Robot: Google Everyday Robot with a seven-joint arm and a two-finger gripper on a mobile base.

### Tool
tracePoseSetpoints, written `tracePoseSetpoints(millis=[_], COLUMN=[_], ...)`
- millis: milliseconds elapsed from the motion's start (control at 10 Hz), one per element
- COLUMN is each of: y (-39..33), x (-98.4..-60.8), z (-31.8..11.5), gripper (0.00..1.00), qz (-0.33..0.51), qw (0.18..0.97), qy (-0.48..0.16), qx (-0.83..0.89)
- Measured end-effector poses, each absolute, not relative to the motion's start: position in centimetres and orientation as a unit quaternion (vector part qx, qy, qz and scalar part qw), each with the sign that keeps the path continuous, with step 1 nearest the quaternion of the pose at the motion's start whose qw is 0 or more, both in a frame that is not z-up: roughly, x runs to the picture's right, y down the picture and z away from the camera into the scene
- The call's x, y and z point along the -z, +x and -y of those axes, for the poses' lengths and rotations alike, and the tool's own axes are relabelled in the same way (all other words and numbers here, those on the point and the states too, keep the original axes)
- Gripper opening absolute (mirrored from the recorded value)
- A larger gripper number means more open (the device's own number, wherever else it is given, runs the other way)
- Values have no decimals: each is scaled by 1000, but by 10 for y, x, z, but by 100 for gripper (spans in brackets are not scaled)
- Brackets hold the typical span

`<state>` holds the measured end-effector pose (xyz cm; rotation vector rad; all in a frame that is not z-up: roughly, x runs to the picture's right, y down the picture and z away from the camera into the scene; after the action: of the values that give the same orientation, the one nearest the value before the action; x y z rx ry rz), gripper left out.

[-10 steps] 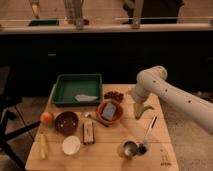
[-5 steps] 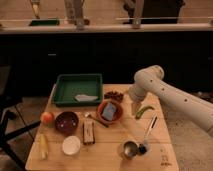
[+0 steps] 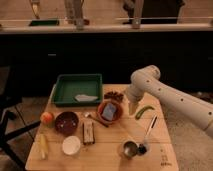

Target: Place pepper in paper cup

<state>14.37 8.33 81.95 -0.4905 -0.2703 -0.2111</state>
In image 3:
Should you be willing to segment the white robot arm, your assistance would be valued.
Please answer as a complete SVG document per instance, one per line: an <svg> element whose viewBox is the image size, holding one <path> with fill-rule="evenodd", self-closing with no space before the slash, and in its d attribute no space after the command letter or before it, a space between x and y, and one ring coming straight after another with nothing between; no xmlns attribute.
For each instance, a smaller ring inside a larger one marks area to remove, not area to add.
<svg viewBox="0 0 213 171"><path fill-rule="evenodd" d="M131 103L138 103L147 92L184 114L213 138L213 104L161 83L160 75L160 70L155 65L134 71L131 75L131 84L125 90L128 100Z"/></svg>

